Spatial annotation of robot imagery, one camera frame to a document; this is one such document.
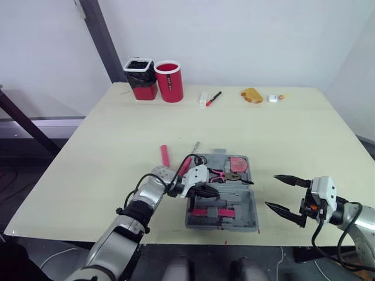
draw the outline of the white cable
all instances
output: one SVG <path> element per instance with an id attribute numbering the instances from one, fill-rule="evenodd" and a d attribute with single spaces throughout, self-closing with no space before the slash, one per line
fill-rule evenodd
<path id="1" fill-rule="evenodd" d="M 316 261 L 314 261 L 315 265 L 316 265 L 316 268 L 318 268 L 318 270 L 321 272 L 321 274 L 324 276 L 325 279 L 327 279 L 327 281 L 330 281 L 329 278 L 322 272 L 321 268 L 319 267 L 319 265 L 316 263 Z"/>
<path id="2" fill-rule="evenodd" d="M 48 263 L 48 261 L 51 259 L 51 258 L 54 258 L 55 256 L 57 255 L 60 255 L 62 253 L 66 253 L 66 252 L 69 252 L 69 251 L 72 251 L 72 250 L 78 250 L 77 248 L 70 248 L 70 249 L 67 249 L 67 250 L 64 250 L 64 251 L 61 251 L 61 252 L 58 252 L 58 253 L 54 253 L 52 256 L 48 257 L 43 263 L 42 265 L 40 266 L 40 269 L 43 269 L 43 267 L 46 265 L 46 263 Z"/>
<path id="3" fill-rule="evenodd" d="M 281 260 L 277 263 L 277 266 L 276 266 L 276 281 L 279 280 L 279 265 L 284 260 L 284 250 L 282 249 L 281 246 L 280 246 L 280 248 L 281 248 Z"/>

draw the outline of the gray toolbox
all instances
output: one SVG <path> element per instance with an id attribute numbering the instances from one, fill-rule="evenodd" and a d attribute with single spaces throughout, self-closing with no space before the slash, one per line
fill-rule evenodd
<path id="1" fill-rule="evenodd" d="M 196 196 L 189 199 L 187 204 L 185 224 L 187 228 L 194 229 L 226 229 L 230 231 L 258 231 L 258 215 L 255 206 L 254 192 L 250 189 L 250 165 L 246 156 L 226 155 L 225 149 L 216 149 L 214 154 L 197 154 L 203 156 L 206 166 L 213 171 L 223 171 L 239 175 L 241 180 L 220 180 L 218 175 L 210 173 L 209 183 L 220 193 L 216 198 L 203 198 Z M 242 170 L 235 165 L 234 160 L 243 159 L 247 168 L 242 165 Z M 198 163 L 192 161 L 190 168 Z"/>

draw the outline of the white wall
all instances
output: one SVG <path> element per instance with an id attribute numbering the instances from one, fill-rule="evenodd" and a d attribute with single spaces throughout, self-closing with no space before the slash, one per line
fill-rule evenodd
<path id="1" fill-rule="evenodd" d="M 373 0 L 101 0 L 122 61 L 182 63 L 191 84 L 327 89 Z"/>
<path id="2" fill-rule="evenodd" d="M 373 0 L 100 5 L 123 63 L 178 60 L 191 84 L 323 90 L 375 9 Z M 9 97 L 31 117 L 88 114 L 110 81 L 73 0 L 2 0 L 0 11 L 0 84 Z"/>
<path id="3" fill-rule="evenodd" d="M 375 141 L 375 12 L 326 96 L 355 134 Z"/>
<path id="4" fill-rule="evenodd" d="M 30 117 L 87 114 L 111 83 L 73 0 L 1 0 L 0 13 L 8 97 Z"/>

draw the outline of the bread slice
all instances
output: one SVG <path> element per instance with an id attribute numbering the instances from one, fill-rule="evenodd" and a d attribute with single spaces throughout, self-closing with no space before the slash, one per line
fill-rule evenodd
<path id="1" fill-rule="evenodd" d="M 248 102 L 253 104 L 260 104 L 263 101 L 263 97 L 255 88 L 246 88 L 242 91 L 241 96 Z"/>

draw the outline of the label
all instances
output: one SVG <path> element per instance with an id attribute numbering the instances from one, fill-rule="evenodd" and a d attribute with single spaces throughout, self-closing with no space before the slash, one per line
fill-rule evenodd
<path id="1" fill-rule="evenodd" d="M 172 91 L 173 88 L 172 88 L 172 80 L 171 80 L 171 75 L 170 75 L 170 74 L 167 74 L 167 75 L 166 75 L 166 80 L 167 80 L 167 82 L 168 82 L 168 89 L 169 89 L 170 91 Z"/>

